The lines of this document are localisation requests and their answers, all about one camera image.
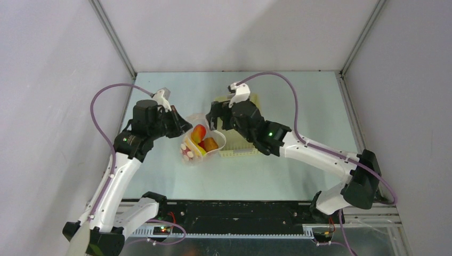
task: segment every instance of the plastic basket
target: plastic basket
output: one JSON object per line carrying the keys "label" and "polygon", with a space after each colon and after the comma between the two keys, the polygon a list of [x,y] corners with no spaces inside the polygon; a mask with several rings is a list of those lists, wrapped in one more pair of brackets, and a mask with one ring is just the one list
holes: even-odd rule
{"label": "plastic basket", "polygon": [[187,122],[191,123],[193,125],[193,128],[198,125],[202,124],[206,128],[206,136],[205,138],[212,137],[215,142],[218,144],[218,149],[212,150],[207,152],[205,155],[201,154],[201,151],[196,147],[195,143],[190,139],[191,132],[193,131],[193,128],[188,131],[185,136],[183,137],[180,153],[182,154],[182,159],[185,163],[199,163],[203,162],[215,154],[217,154],[225,145],[226,145],[226,137],[219,131],[210,131],[208,128],[208,122],[206,120],[205,114],[193,114],[187,118],[185,118]]}
{"label": "plastic basket", "polygon": [[[259,97],[255,93],[251,93],[249,99],[254,103],[259,111],[261,105],[259,104]],[[218,97],[216,101],[226,101],[227,96]],[[234,157],[234,156],[248,156],[260,154],[260,152],[253,146],[252,143],[246,141],[236,130],[225,131],[221,129],[223,122],[218,118],[217,130],[221,132],[226,138],[226,145],[220,150],[221,157]]]}

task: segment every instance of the red wire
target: red wire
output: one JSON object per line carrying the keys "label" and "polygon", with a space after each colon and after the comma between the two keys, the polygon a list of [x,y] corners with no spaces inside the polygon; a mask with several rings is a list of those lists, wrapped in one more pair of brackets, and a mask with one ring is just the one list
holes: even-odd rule
{"label": "red wire", "polygon": [[174,216],[174,213],[168,212],[168,215],[171,215],[173,217],[173,223],[176,223],[176,217]]}
{"label": "red wire", "polygon": [[329,221],[328,222],[331,222],[331,224],[333,225],[333,233],[334,233],[334,231],[336,231],[336,226],[334,225],[334,221],[333,221],[333,218],[331,218],[331,217],[329,217]]}

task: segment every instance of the white wall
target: white wall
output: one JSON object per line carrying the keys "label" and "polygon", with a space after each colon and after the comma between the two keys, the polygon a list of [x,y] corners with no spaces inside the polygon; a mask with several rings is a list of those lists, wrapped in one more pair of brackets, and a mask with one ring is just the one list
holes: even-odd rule
{"label": "white wall", "polygon": [[[0,255],[64,255],[109,154],[91,98],[130,78],[86,0],[2,1],[0,60]],[[111,137],[126,92],[96,105]]]}
{"label": "white wall", "polygon": [[452,2],[389,1],[346,81],[414,255],[452,255]]}
{"label": "white wall", "polygon": [[102,1],[137,71],[341,69],[377,0]]}

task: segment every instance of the white plastic housing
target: white plastic housing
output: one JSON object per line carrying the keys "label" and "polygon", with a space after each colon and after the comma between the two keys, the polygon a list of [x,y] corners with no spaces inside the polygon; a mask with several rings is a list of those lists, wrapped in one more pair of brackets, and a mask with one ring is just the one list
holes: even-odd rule
{"label": "white plastic housing", "polygon": [[[100,182],[96,193],[91,199],[90,204],[85,209],[85,212],[78,219],[81,223],[84,223],[88,218],[90,218],[90,229],[99,227],[100,232],[111,231],[114,225],[116,210],[118,209],[121,199],[123,198],[127,185],[141,165],[141,162],[138,161],[138,159],[128,159],[127,157],[128,156],[125,154],[116,153],[116,168],[114,173],[110,174],[112,164],[112,157],[110,156],[110,162],[107,170],[103,175],[102,181]],[[99,197],[99,194],[107,182],[107,179],[111,179],[110,184],[100,199],[98,209],[94,213],[94,216],[90,216],[91,207],[93,207],[94,202]]]}
{"label": "white plastic housing", "polygon": [[247,84],[240,84],[237,86],[238,82],[235,82],[229,86],[231,90],[235,90],[234,96],[229,101],[229,107],[232,108],[232,105],[234,103],[239,103],[242,101],[245,101],[249,98],[249,95],[251,94],[251,91],[249,90],[249,87]]}
{"label": "white plastic housing", "polygon": [[[306,144],[310,143],[321,146],[323,148],[345,155],[348,157],[348,159],[359,161],[356,153],[333,149],[309,138],[306,138],[303,135],[300,135],[300,137],[306,141]],[[350,205],[344,200],[344,197],[341,195],[341,190],[347,183],[350,182],[352,178],[350,171],[356,169],[357,166],[355,164],[346,161],[348,159],[339,159],[338,157],[332,156],[323,151],[319,151],[312,147],[307,147],[298,140],[294,131],[292,131],[292,133],[287,133],[283,139],[283,142],[284,146],[282,146],[279,151],[281,157],[293,158],[298,161],[305,162],[340,178],[340,184],[334,186],[328,191],[322,191],[322,193],[320,193],[316,204],[316,208],[319,211],[323,212],[326,215],[331,215],[338,209],[342,209]]]}
{"label": "white plastic housing", "polygon": [[146,221],[157,216],[158,203],[151,198],[141,198],[128,211],[116,216],[115,227],[123,227],[124,238],[127,239]]}
{"label": "white plastic housing", "polygon": [[157,104],[162,105],[165,108],[165,111],[171,111],[171,105],[168,102],[168,98],[170,97],[170,91],[167,88],[162,88],[158,90],[152,99],[157,102]]}

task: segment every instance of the metal frame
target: metal frame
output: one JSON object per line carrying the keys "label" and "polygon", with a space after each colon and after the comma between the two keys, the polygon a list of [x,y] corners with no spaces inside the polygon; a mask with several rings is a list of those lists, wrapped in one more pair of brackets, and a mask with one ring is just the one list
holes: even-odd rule
{"label": "metal frame", "polygon": [[[127,212],[137,202],[122,201],[116,212],[116,216]],[[311,203],[299,203],[299,205],[310,205]],[[402,223],[399,213],[395,206],[388,206],[384,204],[375,203],[370,210],[363,210],[356,207],[344,208],[344,227],[346,228],[401,228]],[[153,224],[145,224],[142,227],[154,226]],[[303,224],[303,227],[308,230],[312,228],[327,228],[329,224]]]}
{"label": "metal frame", "polygon": [[361,31],[361,34],[358,36],[358,40],[354,44],[352,51],[350,52],[349,56],[347,57],[347,60],[344,63],[344,66],[341,69],[341,74],[344,75],[349,70],[351,64],[353,63],[354,57],[358,53],[359,49],[361,48],[364,40],[369,35],[370,30],[375,24],[375,21],[380,16],[380,13],[382,9],[385,7],[387,3],[387,0],[378,0],[377,4],[375,5],[374,9],[372,10],[372,14],[370,15],[369,19],[366,22],[366,25]]}
{"label": "metal frame", "polygon": [[345,84],[344,77],[342,76],[340,71],[336,72],[336,79],[337,84],[339,86],[339,90],[342,95],[342,100],[344,101],[345,111],[347,112],[347,117],[349,118],[349,123],[352,127],[352,133],[356,147],[358,148],[359,151],[363,151],[364,149],[366,149],[366,142],[364,139],[362,128],[359,123],[355,107],[353,106],[349,90],[347,89],[347,86]]}
{"label": "metal frame", "polygon": [[94,12],[99,18],[99,21],[101,22],[103,28],[105,29],[105,32],[107,33],[108,37],[111,40],[111,43],[113,44],[113,47],[115,47],[116,51],[119,54],[119,57],[121,58],[121,61],[124,63],[127,71],[129,72],[132,79],[136,78],[136,71],[133,68],[132,63],[130,62],[130,59],[127,56],[127,53],[123,47],[123,44],[119,40],[118,35],[115,32],[115,29],[113,28],[113,25],[110,22],[110,19],[108,18],[107,14],[105,13],[105,9],[103,8],[100,0],[89,0],[91,5],[93,6]]}
{"label": "metal frame", "polygon": [[396,227],[387,227],[388,235],[391,238],[391,245],[395,256],[406,256],[408,255],[402,238],[400,236],[400,230]]}
{"label": "metal frame", "polygon": [[[130,237],[156,237],[156,238],[166,238],[168,235],[154,235],[153,224],[145,224],[138,228]],[[251,239],[314,239],[314,234],[311,227],[303,226],[304,234],[300,235],[228,235],[228,234],[187,234],[187,238],[251,238]],[[171,237],[182,237],[182,234],[172,234]]]}

